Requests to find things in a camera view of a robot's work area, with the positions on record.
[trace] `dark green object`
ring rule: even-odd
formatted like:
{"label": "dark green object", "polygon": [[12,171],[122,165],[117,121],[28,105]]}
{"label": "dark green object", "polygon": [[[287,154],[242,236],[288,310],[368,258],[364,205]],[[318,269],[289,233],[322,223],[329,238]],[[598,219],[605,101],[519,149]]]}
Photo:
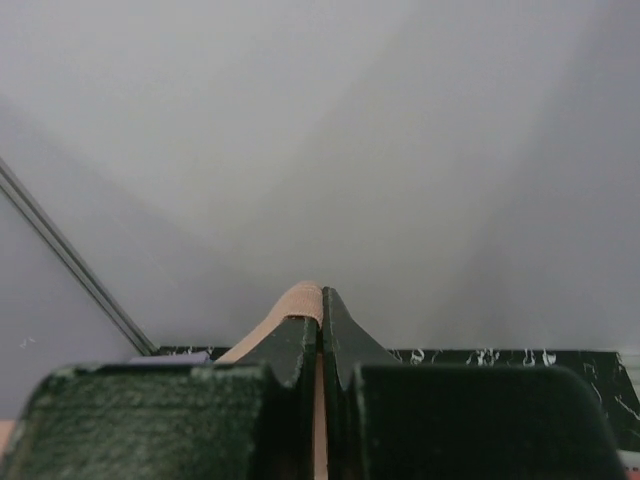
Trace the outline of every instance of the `dark green object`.
{"label": "dark green object", "polygon": [[0,478],[311,478],[301,393],[313,385],[316,332],[313,320],[286,321],[253,365],[58,370],[27,405]]}
{"label": "dark green object", "polygon": [[357,367],[348,405],[356,478],[626,478],[563,368]]}
{"label": "dark green object", "polygon": [[323,353],[331,480],[624,479],[588,387],[561,368],[401,365],[325,288],[233,365],[80,366],[36,389],[3,480],[312,478]]}

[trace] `white veining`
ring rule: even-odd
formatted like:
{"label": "white veining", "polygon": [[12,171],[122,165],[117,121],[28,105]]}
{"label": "white veining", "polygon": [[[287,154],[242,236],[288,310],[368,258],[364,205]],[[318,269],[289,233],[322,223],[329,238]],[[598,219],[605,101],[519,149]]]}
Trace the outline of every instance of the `white veining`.
{"label": "white veining", "polygon": [[622,395],[616,395],[614,398],[616,400],[616,402],[618,402],[618,404],[624,408],[627,412],[629,412],[631,415],[633,415],[635,417],[636,420],[640,420],[640,414],[636,411],[634,411],[629,405],[627,405],[626,403],[624,403],[622,401]]}
{"label": "white veining", "polygon": [[396,360],[402,362],[402,355],[400,355],[400,351],[397,348],[391,349],[390,352]]}
{"label": "white veining", "polygon": [[411,365],[418,365],[424,361],[424,350],[416,348],[411,351],[411,359],[409,362]]}
{"label": "white veining", "polygon": [[536,364],[536,354],[533,352],[533,350],[525,348],[522,365],[525,367],[533,367],[535,366],[535,364]]}
{"label": "white veining", "polygon": [[442,353],[442,350],[436,350],[433,355],[431,355],[431,363],[435,363],[436,357]]}
{"label": "white veining", "polygon": [[591,375],[593,375],[593,378],[598,378],[598,371],[596,370],[595,365],[583,362],[582,369],[584,370],[584,373],[586,374],[590,373]]}
{"label": "white veining", "polygon": [[600,405],[602,405],[602,395],[600,395],[600,391],[596,388],[596,386],[593,384],[593,382],[591,382],[591,388],[593,388],[593,391],[596,392],[596,395],[598,396],[598,399],[600,400]]}
{"label": "white veining", "polygon": [[550,367],[556,363],[556,354],[542,350],[542,363],[544,363],[545,367]]}
{"label": "white veining", "polygon": [[465,363],[471,365],[475,359],[480,367],[493,367],[499,358],[500,351],[493,348],[483,348],[472,352]]}

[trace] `metal edge strip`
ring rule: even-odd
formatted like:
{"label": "metal edge strip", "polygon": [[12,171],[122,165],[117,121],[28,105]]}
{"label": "metal edge strip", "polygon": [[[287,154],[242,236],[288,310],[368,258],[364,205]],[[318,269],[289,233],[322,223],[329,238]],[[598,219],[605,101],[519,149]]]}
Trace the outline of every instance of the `metal edge strip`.
{"label": "metal edge strip", "polygon": [[15,205],[56,256],[66,265],[85,290],[100,305],[115,326],[142,355],[151,355],[157,348],[127,315],[95,273],[47,216],[38,202],[27,192],[6,162],[0,158],[0,190]]}

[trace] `white wall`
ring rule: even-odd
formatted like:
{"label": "white wall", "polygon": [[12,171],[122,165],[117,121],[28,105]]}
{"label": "white wall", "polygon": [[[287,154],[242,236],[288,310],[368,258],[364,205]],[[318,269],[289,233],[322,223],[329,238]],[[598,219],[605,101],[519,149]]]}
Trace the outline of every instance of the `white wall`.
{"label": "white wall", "polygon": [[0,419],[18,418],[54,368],[136,355],[67,267],[0,194]]}
{"label": "white wall", "polygon": [[158,343],[640,343],[640,3],[8,1],[0,156]]}

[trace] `black marble pattern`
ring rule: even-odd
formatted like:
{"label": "black marble pattern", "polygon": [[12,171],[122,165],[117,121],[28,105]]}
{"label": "black marble pattern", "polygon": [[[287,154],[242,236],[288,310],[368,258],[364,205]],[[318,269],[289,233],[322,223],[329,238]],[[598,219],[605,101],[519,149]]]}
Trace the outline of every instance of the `black marble pattern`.
{"label": "black marble pattern", "polygon": [[[161,347],[157,354],[171,355],[207,351],[211,360],[220,357],[224,347]],[[640,452],[640,402],[627,371],[616,352],[575,350],[428,350],[414,348],[390,350],[401,362],[420,364],[457,364],[469,367],[563,366],[573,370],[588,385],[602,406],[616,436],[618,448]]]}

